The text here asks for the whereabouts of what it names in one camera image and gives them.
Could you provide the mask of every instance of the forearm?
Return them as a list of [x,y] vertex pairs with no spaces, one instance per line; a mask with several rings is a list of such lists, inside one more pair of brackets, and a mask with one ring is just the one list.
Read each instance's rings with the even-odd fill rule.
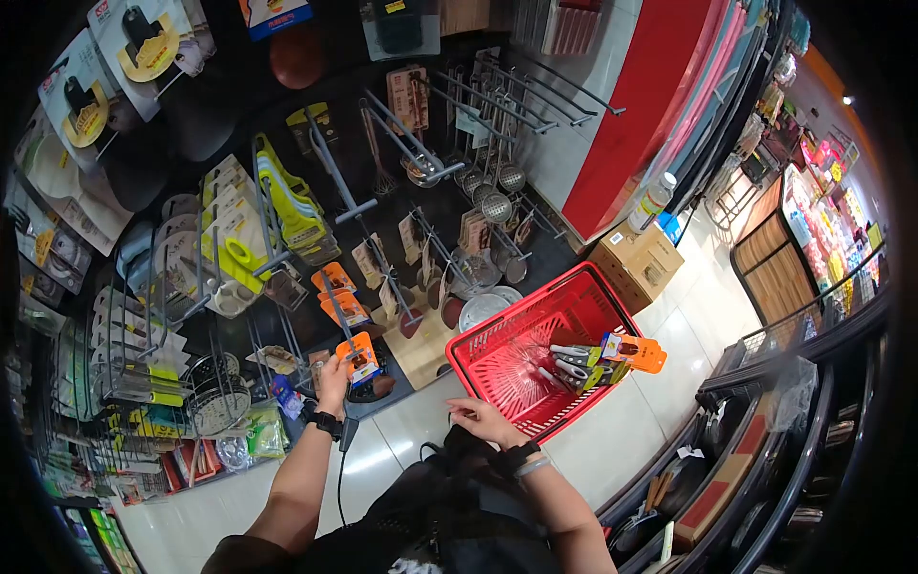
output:
[[[528,437],[513,440],[510,446],[522,445]],[[526,462],[543,458],[534,453]],[[538,509],[542,523],[552,538],[552,548],[566,573],[614,573],[606,537],[596,515],[554,466],[542,465],[521,478],[522,486]]]
[[[328,410],[320,405],[317,411]],[[319,527],[330,452],[331,435],[309,423],[274,475],[268,502],[246,534],[294,554],[305,550]]]

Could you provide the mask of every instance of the orange product packaging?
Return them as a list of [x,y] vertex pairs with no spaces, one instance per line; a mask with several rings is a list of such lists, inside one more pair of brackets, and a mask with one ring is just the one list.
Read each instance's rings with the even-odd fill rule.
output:
[[331,283],[332,290],[346,288],[352,293],[357,292],[357,286],[347,273],[344,272],[344,267],[341,267],[341,264],[337,261],[332,261],[322,267],[320,271],[312,274],[312,284],[315,285],[319,291],[325,291],[325,282],[322,281],[322,271],[325,272],[325,275],[329,276],[329,283]]
[[[331,298],[326,295],[324,300],[319,293],[319,300],[321,300],[321,307],[326,313],[329,314],[329,317],[334,319],[338,326],[341,327],[341,322],[338,321],[338,314],[335,313],[334,304],[331,302]],[[360,301],[353,295],[351,291],[346,288],[336,289],[332,292],[334,300],[338,302],[338,306],[341,307],[341,312],[344,314],[344,319],[347,321],[348,327],[353,327],[354,325],[359,325],[361,323],[366,323],[370,320],[369,315],[367,315],[364,306],[360,304]]]
[[358,332],[351,338],[356,355],[350,359],[352,354],[351,346],[347,341],[339,344],[335,348],[335,354],[343,363],[347,363],[347,375],[353,385],[359,385],[379,373],[379,360],[373,350],[373,344],[370,343],[370,335],[367,332]]
[[659,373],[666,362],[666,352],[654,339],[607,332],[599,347],[602,349],[601,358],[607,361],[624,361],[631,368],[652,375]]

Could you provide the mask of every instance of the smartwatch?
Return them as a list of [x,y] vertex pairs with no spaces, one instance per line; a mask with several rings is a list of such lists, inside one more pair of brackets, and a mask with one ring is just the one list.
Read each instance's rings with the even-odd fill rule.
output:
[[314,422],[320,431],[330,434],[332,441],[337,443],[341,440],[341,430],[344,428],[344,424],[336,419],[335,415],[325,411],[313,411],[309,415],[306,424],[311,422]]
[[509,472],[516,472],[516,469],[526,464],[526,458],[533,454],[542,452],[542,449],[534,441],[529,441],[525,445],[512,446],[504,452],[504,464]]

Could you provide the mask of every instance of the water bottle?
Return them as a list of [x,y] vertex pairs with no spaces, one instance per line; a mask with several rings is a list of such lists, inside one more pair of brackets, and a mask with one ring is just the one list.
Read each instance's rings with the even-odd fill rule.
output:
[[663,211],[669,200],[673,198],[674,189],[676,189],[676,178],[669,172],[664,173],[658,181],[647,186],[641,201],[628,216],[628,227],[635,233],[644,233],[654,222],[656,216]]

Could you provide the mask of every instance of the gray wristband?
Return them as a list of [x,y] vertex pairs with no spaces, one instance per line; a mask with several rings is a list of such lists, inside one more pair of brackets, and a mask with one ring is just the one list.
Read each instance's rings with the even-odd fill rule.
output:
[[543,456],[542,458],[536,458],[535,460],[526,463],[525,465],[517,468],[517,471],[513,473],[513,476],[516,478],[523,478],[525,475],[533,472],[538,467],[543,467],[545,465],[550,465],[551,460],[548,459],[548,456]]

